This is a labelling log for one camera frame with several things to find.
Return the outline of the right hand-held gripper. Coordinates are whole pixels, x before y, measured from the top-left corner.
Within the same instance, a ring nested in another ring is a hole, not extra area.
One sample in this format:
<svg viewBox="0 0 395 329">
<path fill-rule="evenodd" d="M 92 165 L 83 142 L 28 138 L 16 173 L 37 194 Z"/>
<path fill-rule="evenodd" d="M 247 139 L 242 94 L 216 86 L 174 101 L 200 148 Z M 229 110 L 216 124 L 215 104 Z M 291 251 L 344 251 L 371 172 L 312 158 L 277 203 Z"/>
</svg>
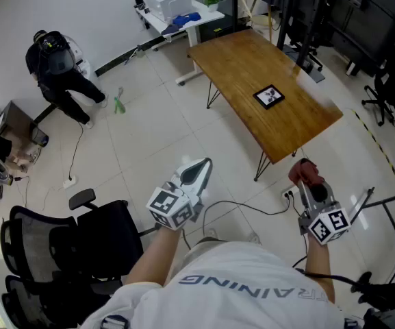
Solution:
<svg viewBox="0 0 395 329">
<path fill-rule="evenodd" d="M 340 238 L 351 228 L 351 222 L 346 210 L 340 206 L 331 186 L 324 182 L 322 184 L 327 192 L 326 199 L 322 202 L 321 208 L 314 209 L 315 200 L 311 189 L 300 180 L 297 184 L 304 208 L 303 213 L 298 218 L 301 235 L 309 233 L 321 245 Z"/>
</svg>

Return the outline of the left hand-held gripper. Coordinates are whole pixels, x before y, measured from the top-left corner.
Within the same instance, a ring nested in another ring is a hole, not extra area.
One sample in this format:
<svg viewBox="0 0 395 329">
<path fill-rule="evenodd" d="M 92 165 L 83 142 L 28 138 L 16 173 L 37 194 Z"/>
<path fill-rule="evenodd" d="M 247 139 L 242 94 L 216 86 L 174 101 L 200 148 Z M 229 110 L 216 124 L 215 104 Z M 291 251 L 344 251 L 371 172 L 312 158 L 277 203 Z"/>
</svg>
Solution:
<svg viewBox="0 0 395 329">
<path fill-rule="evenodd" d="M 203 209 L 201 194 L 212 174 L 210 158 L 200 158 L 180 166 L 172 176 L 172 182 L 156 187 L 146 208 L 156 223 L 171 230 L 180 230 L 191 221 L 197 222 Z"/>
</svg>

